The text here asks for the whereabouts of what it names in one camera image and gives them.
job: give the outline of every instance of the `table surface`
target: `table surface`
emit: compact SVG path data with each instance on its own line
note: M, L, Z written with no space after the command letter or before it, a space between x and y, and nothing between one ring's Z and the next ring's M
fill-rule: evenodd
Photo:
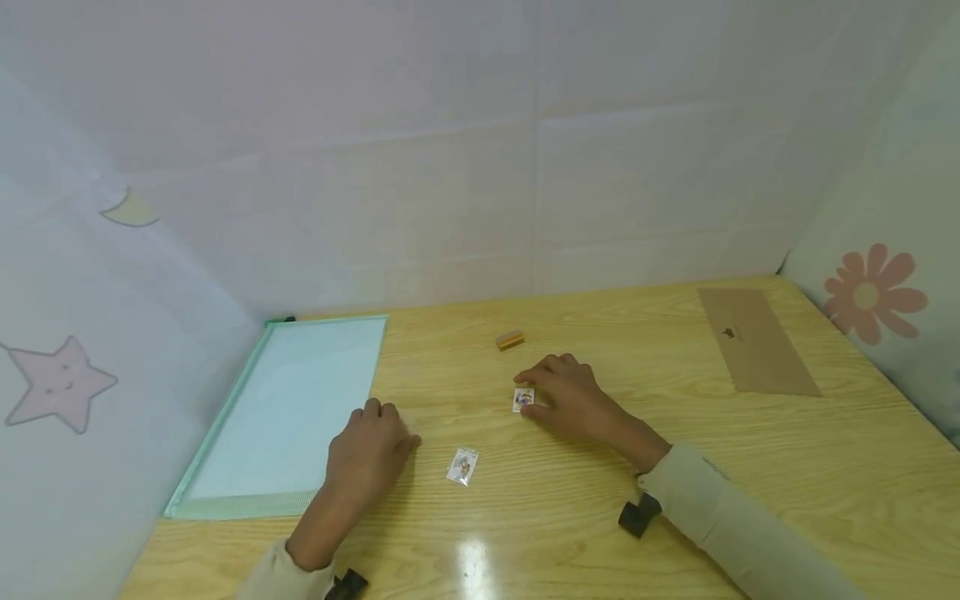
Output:
M738 393L698 287L762 289L823 397ZM499 352L520 327L527 341ZM545 353L590 362L601 386L669 440L696 444L741 489L874 598L960 594L960 455L790 281L778 276L395 310L373 393L423 446L337 564L373 598L741 597L665 519L642 540L618 457L511 412L512 376ZM444 479L458 446L469 487ZM231 598L295 518L162 519L122 598Z

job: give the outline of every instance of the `hand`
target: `hand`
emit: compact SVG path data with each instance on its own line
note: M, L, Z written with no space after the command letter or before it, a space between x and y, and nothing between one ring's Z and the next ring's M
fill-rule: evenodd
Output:
M514 377L549 395L552 404L528 404L524 417L561 436L609 445L640 472L649 472L670 451L670 444L642 420L623 410L597 385L590 365L572 354L549 354Z
M376 398L350 414L330 442L326 480L287 541L306 571L324 568L360 517L393 488L420 436L410 435L393 404Z

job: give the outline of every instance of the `star decal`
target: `star decal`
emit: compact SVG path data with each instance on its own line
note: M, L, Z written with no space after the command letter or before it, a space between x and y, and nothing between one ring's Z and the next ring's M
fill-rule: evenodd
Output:
M30 384L7 415L7 425L54 416L82 434L90 420L90 400L117 383L116 377L90 365L84 347L72 335L53 354L2 344L0 348L10 354Z

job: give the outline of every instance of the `beige sleeve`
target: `beige sleeve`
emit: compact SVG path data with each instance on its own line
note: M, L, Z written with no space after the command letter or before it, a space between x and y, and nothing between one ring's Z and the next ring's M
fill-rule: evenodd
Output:
M640 479L663 515L753 600L865 596L826 558L687 444Z
M333 587L333 564L308 573L290 558L286 544L280 540L263 555L237 600L324 600Z

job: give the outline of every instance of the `moon decal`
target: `moon decal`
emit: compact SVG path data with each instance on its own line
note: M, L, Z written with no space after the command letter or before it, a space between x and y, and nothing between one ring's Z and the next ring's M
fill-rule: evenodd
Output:
M136 192L127 190L127 195L120 201L120 204L104 210L100 214L110 219L113 223L123 225L128 228L144 228L159 221L159 217L154 214L150 205L143 202Z

